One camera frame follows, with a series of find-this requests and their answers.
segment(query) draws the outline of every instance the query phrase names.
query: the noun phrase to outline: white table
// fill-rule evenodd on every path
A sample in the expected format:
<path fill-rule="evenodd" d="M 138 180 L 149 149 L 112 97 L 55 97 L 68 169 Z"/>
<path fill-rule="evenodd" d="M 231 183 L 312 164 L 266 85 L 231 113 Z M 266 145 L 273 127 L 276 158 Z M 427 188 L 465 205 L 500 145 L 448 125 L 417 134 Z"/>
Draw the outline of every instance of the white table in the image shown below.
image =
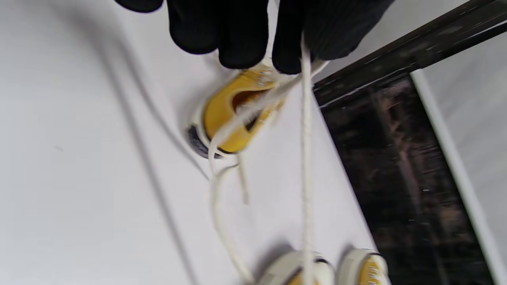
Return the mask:
<path fill-rule="evenodd" d="M 167 25 L 166 10 L 113 0 L 2 1 L 0 284 L 240 284 L 211 224 L 207 161 L 183 136 L 230 71 L 181 51 Z M 315 247 L 337 265 L 374 244 L 314 110 Z M 226 225 L 257 274 L 300 248 L 299 138 L 298 89 L 245 155 L 251 205 L 237 175 L 224 182 Z"/>

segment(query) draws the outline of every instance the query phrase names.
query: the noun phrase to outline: white surface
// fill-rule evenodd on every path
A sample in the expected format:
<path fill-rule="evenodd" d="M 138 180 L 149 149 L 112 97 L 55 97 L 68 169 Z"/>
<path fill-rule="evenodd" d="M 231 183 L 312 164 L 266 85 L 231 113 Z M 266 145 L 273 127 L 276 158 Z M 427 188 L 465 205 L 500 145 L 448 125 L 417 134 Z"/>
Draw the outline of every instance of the white surface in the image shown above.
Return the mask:
<path fill-rule="evenodd" d="M 193 103 L 230 71 L 179 50 L 165 10 L 1 5 L 0 284 L 238 284 L 196 167 L 207 161 L 182 135 Z M 314 110 L 315 245 L 336 265 L 373 242 Z M 255 272 L 300 248 L 299 138 L 298 89 L 245 154 L 251 206 L 237 175 L 224 183 L 226 224 Z"/>
<path fill-rule="evenodd" d="M 465 2 L 466 0 L 394 0 L 382 19 L 365 36 L 357 49 L 347 57 L 331 61 L 314 78 L 314 82 L 328 77 Z"/>
<path fill-rule="evenodd" d="M 413 74 L 497 284 L 507 283 L 507 34 Z"/>

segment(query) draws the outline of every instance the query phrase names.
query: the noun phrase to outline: black glove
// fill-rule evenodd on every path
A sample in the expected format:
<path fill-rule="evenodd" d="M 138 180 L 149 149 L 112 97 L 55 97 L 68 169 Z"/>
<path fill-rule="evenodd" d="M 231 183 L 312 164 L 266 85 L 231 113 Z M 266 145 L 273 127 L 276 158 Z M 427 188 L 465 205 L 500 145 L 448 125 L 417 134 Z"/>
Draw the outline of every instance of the black glove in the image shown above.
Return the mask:
<path fill-rule="evenodd" d="M 115 0 L 140 13 L 163 0 Z M 280 0 L 272 60 L 285 74 L 301 71 L 301 34 L 312 57 L 347 56 L 378 23 L 394 0 Z M 268 0 L 167 0 L 169 32 L 184 51 L 205 54 L 218 48 L 228 68 L 259 63 L 268 43 Z"/>

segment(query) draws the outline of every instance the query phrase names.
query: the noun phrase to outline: white string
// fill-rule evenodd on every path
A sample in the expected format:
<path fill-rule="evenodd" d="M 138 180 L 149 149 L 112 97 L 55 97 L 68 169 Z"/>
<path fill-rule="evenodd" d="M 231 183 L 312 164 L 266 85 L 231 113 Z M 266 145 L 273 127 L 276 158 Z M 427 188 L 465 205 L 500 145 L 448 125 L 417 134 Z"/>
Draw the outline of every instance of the white string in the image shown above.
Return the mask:
<path fill-rule="evenodd" d="M 303 285 L 313 285 L 313 185 L 311 168 L 312 77 L 310 51 L 301 41 L 303 107 L 301 142 L 303 148 Z"/>
<path fill-rule="evenodd" d="M 252 272 L 248 269 L 246 263 L 238 254 L 236 247 L 224 228 L 222 222 L 222 200 L 220 182 L 230 169 L 236 168 L 241 164 L 241 158 L 238 157 L 238 163 L 232 166 L 228 166 L 217 173 L 215 164 L 215 153 L 217 152 L 218 145 L 225 142 L 239 127 L 244 124 L 251 116 L 254 116 L 257 112 L 270 107 L 276 106 L 282 100 L 284 100 L 289 91 L 294 86 L 303 81 L 303 122 L 302 122 L 302 147 L 303 147 L 303 259 L 304 259 L 304 285 L 312 285 L 312 266 L 313 266 L 313 206 L 312 206 L 312 188 L 311 188 L 311 146 L 310 146 L 310 129 L 311 129 L 311 78 L 319 73 L 327 61 L 316 60 L 313 64 L 310 61 L 310 53 L 305 47 L 304 41 L 302 41 L 302 59 L 301 59 L 301 74 L 297 75 L 294 79 L 282 83 L 279 86 L 272 88 L 266 92 L 266 95 L 255 101 L 248 108 L 243 109 L 239 112 L 234 119 L 224 124 L 213 136 L 209 149 L 208 149 L 208 160 L 209 167 L 211 169 L 211 194 L 213 196 L 212 202 L 212 215 L 215 230 L 226 248 L 229 258 L 233 263 L 236 270 L 241 275 L 243 281 L 247 285 L 253 285 L 255 283 Z M 243 188 L 243 202 L 248 201 L 248 190 L 246 188 L 245 175 L 242 169 L 240 169 L 240 178 Z"/>

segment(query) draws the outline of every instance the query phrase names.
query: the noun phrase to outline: white rubber sole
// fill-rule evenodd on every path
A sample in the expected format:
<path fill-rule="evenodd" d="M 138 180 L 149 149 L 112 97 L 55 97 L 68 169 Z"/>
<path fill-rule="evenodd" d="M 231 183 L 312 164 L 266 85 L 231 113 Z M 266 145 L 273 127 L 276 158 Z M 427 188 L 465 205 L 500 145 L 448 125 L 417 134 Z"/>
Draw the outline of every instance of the white rubber sole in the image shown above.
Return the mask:
<path fill-rule="evenodd" d="M 363 264 L 370 256 L 378 256 L 378 258 L 375 258 L 375 262 L 379 266 L 383 275 L 387 276 L 387 263 L 378 252 L 367 249 L 354 249 L 344 257 L 342 265 L 338 271 L 338 280 L 336 285 L 358 285 L 360 271 L 363 268 Z"/>
<path fill-rule="evenodd" d="M 335 271 L 319 254 L 315 253 L 313 274 L 319 285 L 333 285 Z M 303 267 L 303 252 L 293 251 L 278 258 L 264 273 L 257 285 L 285 285 Z"/>

